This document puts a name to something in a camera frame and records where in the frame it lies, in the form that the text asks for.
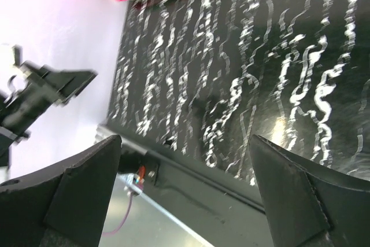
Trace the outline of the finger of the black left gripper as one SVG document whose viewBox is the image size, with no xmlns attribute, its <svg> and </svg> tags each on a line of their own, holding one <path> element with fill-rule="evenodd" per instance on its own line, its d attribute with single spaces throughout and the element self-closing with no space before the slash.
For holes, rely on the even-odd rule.
<svg viewBox="0 0 370 247">
<path fill-rule="evenodd" d="M 56 74 L 57 91 L 60 102 L 68 103 L 78 96 L 97 76 L 94 71 L 61 71 Z"/>
</svg>

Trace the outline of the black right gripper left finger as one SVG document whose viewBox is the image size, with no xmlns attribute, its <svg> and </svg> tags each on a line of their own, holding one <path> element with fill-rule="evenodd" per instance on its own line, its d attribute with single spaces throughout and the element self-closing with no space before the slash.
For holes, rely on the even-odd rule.
<svg viewBox="0 0 370 247">
<path fill-rule="evenodd" d="M 113 135 L 1 183 L 1 246 L 98 246 L 120 156 Z"/>
</svg>

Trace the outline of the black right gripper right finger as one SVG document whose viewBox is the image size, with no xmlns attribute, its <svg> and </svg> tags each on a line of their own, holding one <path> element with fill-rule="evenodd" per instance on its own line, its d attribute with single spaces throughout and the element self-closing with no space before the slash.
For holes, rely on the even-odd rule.
<svg viewBox="0 0 370 247">
<path fill-rule="evenodd" d="M 250 158 L 275 246 L 369 246 L 369 182 L 253 135 Z"/>
</svg>

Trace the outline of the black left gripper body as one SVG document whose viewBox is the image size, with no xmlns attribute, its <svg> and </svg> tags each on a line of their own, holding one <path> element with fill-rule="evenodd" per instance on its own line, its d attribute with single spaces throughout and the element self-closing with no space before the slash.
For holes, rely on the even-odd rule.
<svg viewBox="0 0 370 247">
<path fill-rule="evenodd" d="M 9 131 L 14 140 L 27 137 L 27 129 L 50 106 L 66 103 L 66 71 L 46 66 L 38 68 L 28 61 L 19 69 L 27 84 L 12 96 L 1 116 L 1 127 Z"/>
</svg>

